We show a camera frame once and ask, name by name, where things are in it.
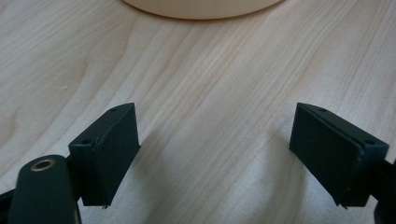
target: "round wooden object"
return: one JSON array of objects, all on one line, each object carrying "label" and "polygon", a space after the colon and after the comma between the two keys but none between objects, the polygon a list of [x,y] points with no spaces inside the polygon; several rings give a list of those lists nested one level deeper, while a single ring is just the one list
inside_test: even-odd
[{"label": "round wooden object", "polygon": [[134,7],[154,14],[193,20],[239,16],[280,0],[124,0]]}]

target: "screw hole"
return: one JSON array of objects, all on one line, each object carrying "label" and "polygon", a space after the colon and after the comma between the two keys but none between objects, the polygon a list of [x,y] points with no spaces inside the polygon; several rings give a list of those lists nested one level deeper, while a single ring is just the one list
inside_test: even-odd
[{"label": "screw hole", "polygon": [[91,143],[92,140],[91,139],[85,139],[81,142],[82,145],[88,145],[89,143]]},{"label": "screw hole", "polygon": [[43,171],[43,170],[47,170],[54,164],[55,164],[55,160],[53,160],[53,159],[38,161],[35,164],[33,164],[30,169],[35,172]]},{"label": "screw hole", "polygon": [[375,144],[375,142],[373,142],[372,140],[368,140],[368,139],[363,140],[363,142],[365,144],[368,144],[368,145],[374,145]]}]

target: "beige bowl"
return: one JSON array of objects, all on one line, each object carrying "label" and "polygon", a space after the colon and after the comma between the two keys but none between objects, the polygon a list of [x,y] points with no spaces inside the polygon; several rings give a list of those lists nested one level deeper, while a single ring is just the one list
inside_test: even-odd
[{"label": "beige bowl", "polygon": [[193,20],[239,16],[271,6],[280,0],[124,0],[154,14]]}]

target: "wooden table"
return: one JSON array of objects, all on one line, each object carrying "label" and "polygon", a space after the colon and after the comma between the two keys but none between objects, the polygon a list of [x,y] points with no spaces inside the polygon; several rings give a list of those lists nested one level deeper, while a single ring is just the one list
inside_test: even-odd
[{"label": "wooden table", "polygon": [[297,102],[396,156],[396,1],[287,0],[181,21],[120,0],[0,2],[0,192],[112,106],[135,102],[142,148],[83,223],[374,223],[335,206],[289,151]]}]

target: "wood grain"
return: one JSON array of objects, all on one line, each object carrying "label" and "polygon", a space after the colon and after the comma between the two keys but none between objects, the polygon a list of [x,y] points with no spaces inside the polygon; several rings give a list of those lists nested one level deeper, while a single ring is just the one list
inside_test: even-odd
[{"label": "wood grain", "polygon": [[288,150],[297,102],[396,152],[396,2],[288,0],[179,21],[121,0],[0,2],[0,192],[114,105],[141,151],[84,223],[374,223],[336,207]]}]

